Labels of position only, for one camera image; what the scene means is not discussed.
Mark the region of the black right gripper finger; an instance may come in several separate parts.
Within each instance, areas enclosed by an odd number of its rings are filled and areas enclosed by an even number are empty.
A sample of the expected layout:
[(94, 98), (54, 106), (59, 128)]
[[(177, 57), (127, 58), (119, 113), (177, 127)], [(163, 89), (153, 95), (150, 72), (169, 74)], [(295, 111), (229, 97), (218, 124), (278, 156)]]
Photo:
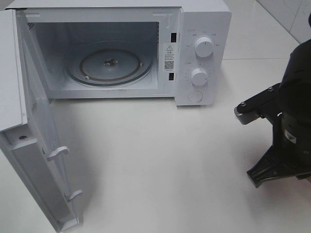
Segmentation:
[(246, 125), (258, 118), (266, 118), (274, 124), (281, 109), (278, 104), (278, 91), (281, 83), (268, 87), (262, 92), (242, 101), (234, 108), (234, 113), (242, 125)]
[(297, 176), (297, 169), (286, 163), (279, 150), (271, 146), (261, 159), (247, 171), (247, 176), (255, 188), (263, 183)]

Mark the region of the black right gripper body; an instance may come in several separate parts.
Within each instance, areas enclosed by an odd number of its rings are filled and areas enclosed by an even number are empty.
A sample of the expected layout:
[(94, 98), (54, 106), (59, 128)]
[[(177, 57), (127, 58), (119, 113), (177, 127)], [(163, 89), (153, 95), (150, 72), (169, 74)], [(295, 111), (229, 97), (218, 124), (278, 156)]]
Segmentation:
[(311, 177), (311, 113), (281, 111), (273, 126), (272, 146), (293, 168), (297, 179)]

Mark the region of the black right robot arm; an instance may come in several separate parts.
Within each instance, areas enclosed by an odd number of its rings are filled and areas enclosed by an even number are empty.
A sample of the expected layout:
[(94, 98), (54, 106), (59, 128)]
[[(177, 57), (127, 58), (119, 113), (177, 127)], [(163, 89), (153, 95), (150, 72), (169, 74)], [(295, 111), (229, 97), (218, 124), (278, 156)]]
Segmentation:
[(248, 170), (255, 187), (264, 182), (311, 176), (311, 42), (291, 53), (280, 83), (241, 102), (234, 109), (241, 124), (258, 118), (273, 126), (273, 143)]

